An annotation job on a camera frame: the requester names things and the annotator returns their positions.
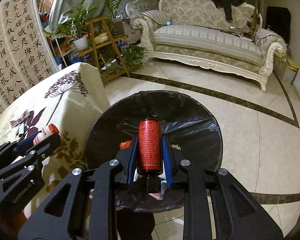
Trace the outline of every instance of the sofa armrest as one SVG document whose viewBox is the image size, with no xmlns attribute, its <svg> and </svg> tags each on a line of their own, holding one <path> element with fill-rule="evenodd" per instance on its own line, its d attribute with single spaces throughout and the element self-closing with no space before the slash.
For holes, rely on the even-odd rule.
<svg viewBox="0 0 300 240">
<path fill-rule="evenodd" d="M 263 28 L 258 29 L 254 42 L 262 53 L 259 74 L 268 77 L 273 70 L 274 57 L 284 59 L 287 56 L 287 45 L 278 34 Z"/>
<path fill-rule="evenodd" d="M 167 21 L 171 20 L 171 16 L 159 10 L 146 11 L 131 16 L 130 26 L 135 30 L 142 30 L 141 46 L 146 51 L 153 51 L 152 40 L 153 33 Z"/>
</svg>

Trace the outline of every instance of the blue gripper pad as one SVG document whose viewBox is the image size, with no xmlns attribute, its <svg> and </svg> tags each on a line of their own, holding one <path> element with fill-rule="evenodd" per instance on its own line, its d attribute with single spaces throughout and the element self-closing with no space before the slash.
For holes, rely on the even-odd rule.
<svg viewBox="0 0 300 240">
<path fill-rule="evenodd" d="M 134 178 L 134 172 L 137 167 L 137 153 L 139 150 L 138 147 L 138 137 L 136 137 L 134 144 L 130 145 L 132 147 L 132 153 L 130 156 L 129 167 L 128 167 L 128 186 L 131 187 Z"/>
<path fill-rule="evenodd" d="M 37 136 L 39 132 L 35 133 L 34 135 L 31 135 L 29 138 L 21 141 L 18 143 L 17 148 L 14 150 L 16 154 L 19 156 L 25 156 L 26 151 L 33 147 L 33 140 Z"/>
<path fill-rule="evenodd" d="M 162 155 L 163 155 L 164 171 L 166 174 L 168 188 L 171 188 L 172 187 L 172 167 L 171 167 L 168 147 L 169 147 L 168 139 L 166 137 L 162 137 Z"/>
</svg>

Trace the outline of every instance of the black plastic bag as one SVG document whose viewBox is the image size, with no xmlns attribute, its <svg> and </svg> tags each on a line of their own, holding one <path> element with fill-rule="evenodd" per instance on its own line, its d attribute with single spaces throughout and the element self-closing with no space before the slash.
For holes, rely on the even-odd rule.
<svg viewBox="0 0 300 240">
<path fill-rule="evenodd" d="M 116 157 L 121 142 L 138 134 L 139 122 L 154 117 L 170 144 L 203 169 L 215 171 L 222 161 L 222 136 L 215 117 L 186 94 L 174 91 L 141 91 L 107 109 L 93 125 L 85 151 L 89 169 Z M 131 191 L 117 192 L 117 206 L 137 212 L 161 212 L 183 206 L 183 192 L 167 189 L 163 200 Z"/>
</svg>

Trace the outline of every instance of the calligraphy scroll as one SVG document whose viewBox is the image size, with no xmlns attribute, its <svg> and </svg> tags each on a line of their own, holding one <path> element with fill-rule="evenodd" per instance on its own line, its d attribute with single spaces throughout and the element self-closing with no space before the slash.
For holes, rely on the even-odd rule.
<svg viewBox="0 0 300 240">
<path fill-rule="evenodd" d="M 55 72 L 39 28 L 32 0 L 0 3 L 0 114 Z"/>
</svg>

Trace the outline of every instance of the bottle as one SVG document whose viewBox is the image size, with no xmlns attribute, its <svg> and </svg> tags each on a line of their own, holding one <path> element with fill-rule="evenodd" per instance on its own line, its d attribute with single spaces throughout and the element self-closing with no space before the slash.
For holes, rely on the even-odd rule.
<svg viewBox="0 0 300 240">
<path fill-rule="evenodd" d="M 139 124 L 138 184 L 143 193 L 160 193 L 162 169 L 161 125 L 153 118 Z"/>
<path fill-rule="evenodd" d="M 52 123 L 49 125 L 45 125 L 42 128 L 42 132 L 39 132 L 37 136 L 33 139 L 33 145 L 34 146 L 37 145 L 38 143 L 40 143 L 42 140 L 52 135 L 53 133 L 59 134 L 58 128 Z"/>
</svg>

